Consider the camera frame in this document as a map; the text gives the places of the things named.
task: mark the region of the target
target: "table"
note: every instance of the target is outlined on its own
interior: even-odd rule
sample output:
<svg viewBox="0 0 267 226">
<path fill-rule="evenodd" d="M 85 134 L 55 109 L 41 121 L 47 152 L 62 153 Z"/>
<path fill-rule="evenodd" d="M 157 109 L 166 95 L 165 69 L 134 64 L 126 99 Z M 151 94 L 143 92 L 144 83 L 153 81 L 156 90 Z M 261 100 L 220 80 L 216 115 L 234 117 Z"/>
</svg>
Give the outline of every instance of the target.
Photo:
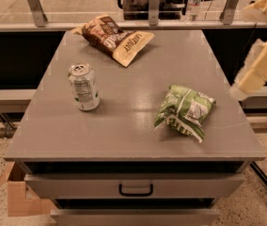
<svg viewBox="0 0 267 226">
<path fill-rule="evenodd" d="M 265 156 L 202 32 L 153 33 L 123 68 L 67 32 L 24 114 L 5 159 L 56 204 L 59 225 L 209 225 L 216 201 Z M 76 62 L 96 73 L 101 103 L 89 112 L 72 99 L 67 72 Z M 154 131 L 171 84 L 217 101 L 202 143 L 166 125 Z"/>
</svg>

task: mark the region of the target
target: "water bottle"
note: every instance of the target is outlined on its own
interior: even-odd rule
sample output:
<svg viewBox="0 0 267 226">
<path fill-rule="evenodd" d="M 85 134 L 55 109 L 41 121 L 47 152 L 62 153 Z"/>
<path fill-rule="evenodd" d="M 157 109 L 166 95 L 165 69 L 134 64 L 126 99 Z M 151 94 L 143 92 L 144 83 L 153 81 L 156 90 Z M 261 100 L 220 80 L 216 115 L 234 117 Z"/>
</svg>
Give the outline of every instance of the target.
<svg viewBox="0 0 267 226">
<path fill-rule="evenodd" d="M 200 10 L 201 0 L 188 0 L 185 14 L 185 21 L 190 24 L 196 20 Z"/>
</svg>

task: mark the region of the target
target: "drawer handle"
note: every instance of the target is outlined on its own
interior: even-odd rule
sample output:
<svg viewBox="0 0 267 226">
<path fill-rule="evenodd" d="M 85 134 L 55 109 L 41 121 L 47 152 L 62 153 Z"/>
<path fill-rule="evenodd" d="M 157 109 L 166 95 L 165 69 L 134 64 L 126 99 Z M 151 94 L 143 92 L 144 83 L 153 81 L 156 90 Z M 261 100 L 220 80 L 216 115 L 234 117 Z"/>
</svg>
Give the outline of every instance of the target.
<svg viewBox="0 0 267 226">
<path fill-rule="evenodd" d="M 146 193 L 127 193 L 123 192 L 123 185 L 118 185 L 118 193 L 124 197 L 148 197 L 153 193 L 153 184 L 149 185 L 149 192 Z"/>
</svg>

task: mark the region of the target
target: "bag of chips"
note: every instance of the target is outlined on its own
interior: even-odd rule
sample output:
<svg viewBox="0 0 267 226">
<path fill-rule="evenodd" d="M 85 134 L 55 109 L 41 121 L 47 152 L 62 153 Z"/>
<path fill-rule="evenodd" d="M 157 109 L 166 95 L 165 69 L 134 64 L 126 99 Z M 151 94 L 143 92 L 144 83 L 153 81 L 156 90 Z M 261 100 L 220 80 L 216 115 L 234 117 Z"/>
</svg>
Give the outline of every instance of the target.
<svg viewBox="0 0 267 226">
<path fill-rule="evenodd" d="M 184 135 L 196 137 L 200 143 L 205 137 L 201 123 L 215 103 L 203 93 L 172 85 L 155 117 L 154 126 L 157 128 L 165 122 Z"/>
<path fill-rule="evenodd" d="M 71 32 L 82 35 L 124 67 L 128 67 L 136 54 L 154 37 L 153 33 L 144 31 L 123 31 L 108 15 L 96 17 Z"/>
</svg>

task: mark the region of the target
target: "cardboard box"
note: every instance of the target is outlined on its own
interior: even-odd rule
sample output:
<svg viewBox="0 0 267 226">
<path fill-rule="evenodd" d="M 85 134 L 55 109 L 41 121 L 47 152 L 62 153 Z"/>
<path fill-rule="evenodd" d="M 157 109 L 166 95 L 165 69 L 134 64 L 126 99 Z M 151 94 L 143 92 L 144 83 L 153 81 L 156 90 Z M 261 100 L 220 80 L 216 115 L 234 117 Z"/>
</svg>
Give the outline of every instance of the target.
<svg viewBox="0 0 267 226">
<path fill-rule="evenodd" d="M 8 216 L 25 217 L 35 215 L 50 215 L 57 209 L 48 199 L 41 199 L 24 182 L 24 171 L 15 163 L 7 162 L 0 178 L 0 186 L 8 184 Z"/>
</svg>

